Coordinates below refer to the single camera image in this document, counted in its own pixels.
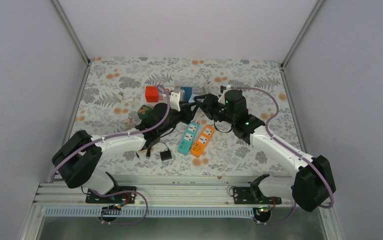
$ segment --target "orange power strip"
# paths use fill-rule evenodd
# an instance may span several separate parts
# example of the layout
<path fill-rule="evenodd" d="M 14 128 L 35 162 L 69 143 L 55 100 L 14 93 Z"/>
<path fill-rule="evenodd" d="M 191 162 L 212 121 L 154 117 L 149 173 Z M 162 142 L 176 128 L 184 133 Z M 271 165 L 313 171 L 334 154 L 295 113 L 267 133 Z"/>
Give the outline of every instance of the orange power strip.
<path fill-rule="evenodd" d="M 206 146 L 208 145 L 209 140 L 211 140 L 214 134 L 215 128 L 206 125 L 203 131 L 201 132 L 200 136 L 196 138 L 197 140 L 194 143 L 193 147 L 191 147 L 191 155 L 195 156 L 196 158 L 200 157 L 204 152 Z"/>

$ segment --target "metal grille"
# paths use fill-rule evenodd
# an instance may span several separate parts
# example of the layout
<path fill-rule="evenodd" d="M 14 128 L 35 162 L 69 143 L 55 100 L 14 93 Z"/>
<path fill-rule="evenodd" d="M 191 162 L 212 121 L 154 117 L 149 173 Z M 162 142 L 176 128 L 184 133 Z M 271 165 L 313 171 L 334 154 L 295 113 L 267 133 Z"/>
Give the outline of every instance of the metal grille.
<path fill-rule="evenodd" d="M 99 206 L 47 206 L 46 217 L 100 217 Z M 105 217 L 140 218 L 145 207 L 128 207 L 107 212 Z M 147 218 L 245 218 L 253 216 L 251 207 L 149 207 Z"/>

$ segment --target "white wall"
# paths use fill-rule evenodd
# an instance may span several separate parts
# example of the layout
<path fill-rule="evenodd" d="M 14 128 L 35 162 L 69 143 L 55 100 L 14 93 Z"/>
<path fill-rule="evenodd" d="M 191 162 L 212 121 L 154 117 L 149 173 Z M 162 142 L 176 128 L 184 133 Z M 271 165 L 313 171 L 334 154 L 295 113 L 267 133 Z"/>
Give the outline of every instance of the white wall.
<path fill-rule="evenodd" d="M 327 0 L 286 67 L 309 152 L 331 163 L 346 239 L 383 239 L 383 1 Z"/>
<path fill-rule="evenodd" d="M 50 1 L 0 0 L 0 240 L 19 238 L 84 70 Z"/>
<path fill-rule="evenodd" d="M 89 57 L 282 62 L 316 0 L 59 0 Z"/>

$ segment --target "red box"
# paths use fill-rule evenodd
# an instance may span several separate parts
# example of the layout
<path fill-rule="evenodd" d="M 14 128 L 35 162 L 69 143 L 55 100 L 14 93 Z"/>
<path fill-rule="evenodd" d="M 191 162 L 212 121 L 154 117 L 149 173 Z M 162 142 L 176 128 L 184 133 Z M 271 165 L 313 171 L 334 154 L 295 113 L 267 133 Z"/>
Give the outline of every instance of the red box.
<path fill-rule="evenodd" d="M 146 102 L 148 103 L 159 102 L 159 92 L 156 86 L 146 86 L 144 96 L 146 97 Z"/>

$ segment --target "floral tablecloth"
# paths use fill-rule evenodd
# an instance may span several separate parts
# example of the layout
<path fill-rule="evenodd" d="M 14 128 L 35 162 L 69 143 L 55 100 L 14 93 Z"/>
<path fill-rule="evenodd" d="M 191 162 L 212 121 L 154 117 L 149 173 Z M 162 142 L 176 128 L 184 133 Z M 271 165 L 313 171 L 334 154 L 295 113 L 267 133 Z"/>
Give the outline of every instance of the floral tablecloth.
<path fill-rule="evenodd" d="M 280 106 L 279 115 L 270 128 L 293 146 L 299 141 L 292 119 L 279 63 L 264 60 L 188 59 L 147 57 L 97 57 L 93 59 L 88 79 L 75 118 L 72 134 L 86 130 L 91 135 L 107 135 L 128 130 L 140 123 L 137 111 L 145 86 L 193 87 L 194 94 L 219 94 L 221 85 L 250 86 L 270 92 Z M 275 113 L 269 97 L 258 91 L 245 91 L 249 112 L 263 120 Z M 201 127 L 213 122 L 199 110 L 195 121 Z M 161 139 L 172 152 L 172 159 L 161 161 L 159 152 L 166 150 L 156 144 L 151 157 L 146 151 L 123 152 L 102 159 L 98 168 L 113 175 L 171 176 L 260 176 L 269 173 L 287 176 L 280 164 L 263 151 L 237 139 L 232 132 L 215 132 L 202 156 L 177 152 L 186 124 Z M 221 131 L 229 130 L 218 122 Z"/>

